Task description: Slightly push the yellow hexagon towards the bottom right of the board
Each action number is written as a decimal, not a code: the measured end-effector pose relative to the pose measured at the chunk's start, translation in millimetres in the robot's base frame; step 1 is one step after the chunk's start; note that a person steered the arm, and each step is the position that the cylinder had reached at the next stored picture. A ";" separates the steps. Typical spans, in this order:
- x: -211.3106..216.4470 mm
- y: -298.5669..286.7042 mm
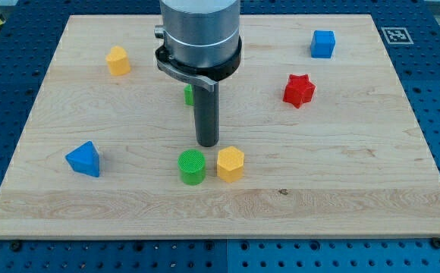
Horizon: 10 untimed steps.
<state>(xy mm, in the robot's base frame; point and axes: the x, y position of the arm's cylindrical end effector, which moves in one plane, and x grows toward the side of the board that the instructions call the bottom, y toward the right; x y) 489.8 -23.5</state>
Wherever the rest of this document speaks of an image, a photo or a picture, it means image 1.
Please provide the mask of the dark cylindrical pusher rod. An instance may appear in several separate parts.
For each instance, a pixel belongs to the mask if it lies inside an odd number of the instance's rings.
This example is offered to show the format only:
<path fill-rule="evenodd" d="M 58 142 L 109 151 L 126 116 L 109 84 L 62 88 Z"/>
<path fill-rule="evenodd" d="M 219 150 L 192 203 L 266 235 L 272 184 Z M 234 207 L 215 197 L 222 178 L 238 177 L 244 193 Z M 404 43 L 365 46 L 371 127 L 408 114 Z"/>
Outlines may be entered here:
<path fill-rule="evenodd" d="M 196 140 L 204 147 L 215 146 L 219 139 L 218 90 L 192 86 Z"/>

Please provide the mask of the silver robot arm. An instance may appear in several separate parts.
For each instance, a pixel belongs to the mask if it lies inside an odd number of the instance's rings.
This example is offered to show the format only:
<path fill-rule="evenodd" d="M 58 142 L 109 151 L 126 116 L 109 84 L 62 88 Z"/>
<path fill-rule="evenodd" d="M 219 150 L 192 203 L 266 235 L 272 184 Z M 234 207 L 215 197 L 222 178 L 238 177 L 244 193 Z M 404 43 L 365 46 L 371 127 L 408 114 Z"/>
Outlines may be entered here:
<path fill-rule="evenodd" d="M 219 82 L 239 67 L 242 52 L 239 0 L 160 0 L 162 24 L 154 34 L 158 69 L 192 86 L 196 140 L 219 139 Z"/>

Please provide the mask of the black tool mounting bracket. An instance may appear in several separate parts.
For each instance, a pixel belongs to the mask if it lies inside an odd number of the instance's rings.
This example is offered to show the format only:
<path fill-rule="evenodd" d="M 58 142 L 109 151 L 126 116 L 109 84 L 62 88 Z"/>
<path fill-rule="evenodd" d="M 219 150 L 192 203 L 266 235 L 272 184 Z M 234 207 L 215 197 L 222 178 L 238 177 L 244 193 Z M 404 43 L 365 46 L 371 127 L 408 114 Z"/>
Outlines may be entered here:
<path fill-rule="evenodd" d="M 176 61 L 164 45 L 155 51 L 157 67 L 168 76 L 192 86 L 213 92 L 218 82 L 230 77 L 240 66 L 242 39 L 238 40 L 234 54 L 225 62 L 213 67 L 191 67 Z"/>

